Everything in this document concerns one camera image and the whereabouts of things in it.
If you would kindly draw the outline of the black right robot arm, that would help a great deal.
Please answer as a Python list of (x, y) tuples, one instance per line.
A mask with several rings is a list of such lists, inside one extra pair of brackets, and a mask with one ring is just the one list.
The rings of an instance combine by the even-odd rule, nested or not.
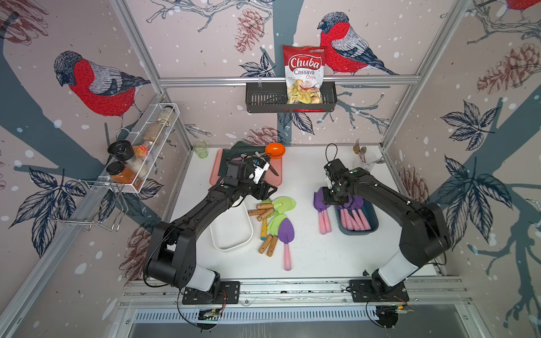
[(451, 247), (446, 220), (438, 204), (414, 201), (381, 183), (363, 168), (346, 168), (339, 159), (329, 161), (324, 169), (330, 183), (330, 187), (323, 190), (325, 204), (343, 206), (353, 197), (361, 197), (402, 227), (397, 253), (371, 276), (375, 294), (394, 290)]

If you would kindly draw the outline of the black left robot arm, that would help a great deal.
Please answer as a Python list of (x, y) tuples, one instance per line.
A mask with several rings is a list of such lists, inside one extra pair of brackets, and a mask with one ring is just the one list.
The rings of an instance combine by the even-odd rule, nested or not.
[(143, 280), (151, 277), (179, 290), (187, 287), (217, 294), (219, 273), (197, 264), (197, 240), (215, 219), (239, 206), (245, 197), (265, 200), (278, 190), (265, 180), (268, 170), (278, 174), (270, 162), (268, 154), (243, 154), (229, 160), (225, 175), (209, 188), (200, 203), (174, 221), (159, 223), (149, 242)]

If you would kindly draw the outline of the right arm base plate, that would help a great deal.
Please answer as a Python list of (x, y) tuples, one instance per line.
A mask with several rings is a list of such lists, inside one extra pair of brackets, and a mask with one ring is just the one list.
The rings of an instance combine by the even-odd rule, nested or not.
[(393, 302), (407, 303), (410, 301), (404, 283), (389, 287), (385, 283), (378, 284), (371, 278), (363, 277), (349, 281), (346, 291), (352, 295), (354, 303)]

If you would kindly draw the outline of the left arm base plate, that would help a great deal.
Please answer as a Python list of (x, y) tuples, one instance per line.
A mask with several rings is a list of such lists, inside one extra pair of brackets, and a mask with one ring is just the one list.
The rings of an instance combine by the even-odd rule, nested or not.
[(182, 296), (183, 305), (238, 304), (240, 296), (239, 281), (220, 281), (208, 292), (187, 288)]

